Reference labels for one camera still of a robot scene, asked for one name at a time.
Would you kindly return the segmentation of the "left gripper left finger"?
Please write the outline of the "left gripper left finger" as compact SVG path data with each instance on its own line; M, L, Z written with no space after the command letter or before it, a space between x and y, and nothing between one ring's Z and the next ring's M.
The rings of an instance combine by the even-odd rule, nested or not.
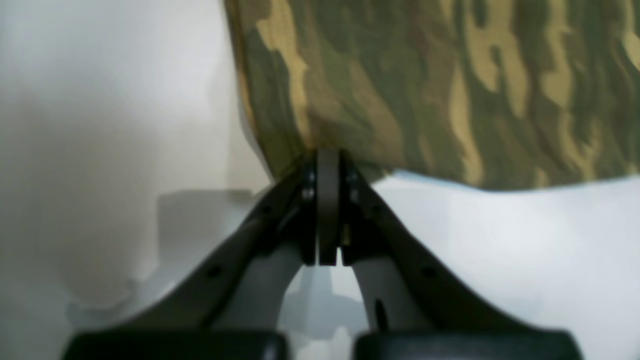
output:
M318 149L167 297L105 330L76 335L65 360L288 360L277 330L304 265L336 264L341 153Z

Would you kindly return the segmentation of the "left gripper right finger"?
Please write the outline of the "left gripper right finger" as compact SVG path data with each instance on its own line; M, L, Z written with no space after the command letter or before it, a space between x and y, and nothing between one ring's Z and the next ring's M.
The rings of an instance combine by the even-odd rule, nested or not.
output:
M358 281L370 331L355 360L580 360L565 330L510 316L411 234L349 155L340 157L343 264Z

